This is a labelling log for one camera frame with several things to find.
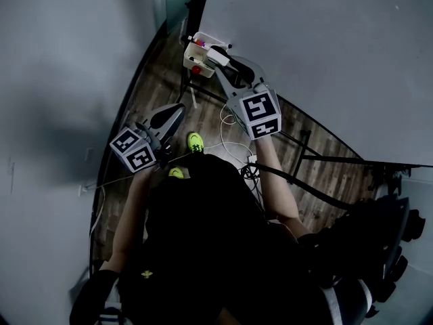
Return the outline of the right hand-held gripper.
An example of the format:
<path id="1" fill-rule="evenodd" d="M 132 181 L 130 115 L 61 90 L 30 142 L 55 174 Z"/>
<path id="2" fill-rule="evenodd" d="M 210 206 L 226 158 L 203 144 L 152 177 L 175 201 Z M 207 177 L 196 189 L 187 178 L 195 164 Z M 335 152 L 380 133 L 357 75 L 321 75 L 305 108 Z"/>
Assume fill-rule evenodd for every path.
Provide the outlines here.
<path id="1" fill-rule="evenodd" d="M 216 76 L 227 96 L 228 109 L 250 139 L 281 131 L 277 94 L 258 64 L 233 56 L 226 66 L 216 65 Z"/>

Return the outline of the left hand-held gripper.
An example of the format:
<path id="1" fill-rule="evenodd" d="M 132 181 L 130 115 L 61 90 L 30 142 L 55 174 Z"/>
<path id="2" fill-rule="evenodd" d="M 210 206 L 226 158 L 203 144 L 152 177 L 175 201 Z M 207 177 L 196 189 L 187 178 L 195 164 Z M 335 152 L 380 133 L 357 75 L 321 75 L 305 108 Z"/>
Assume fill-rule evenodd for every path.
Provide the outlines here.
<path id="1" fill-rule="evenodd" d="M 156 164 L 165 165 L 171 156 L 170 140 L 184 116 L 183 104 L 161 106 L 133 127 L 124 127 L 110 142 L 110 147 L 132 173 Z"/>

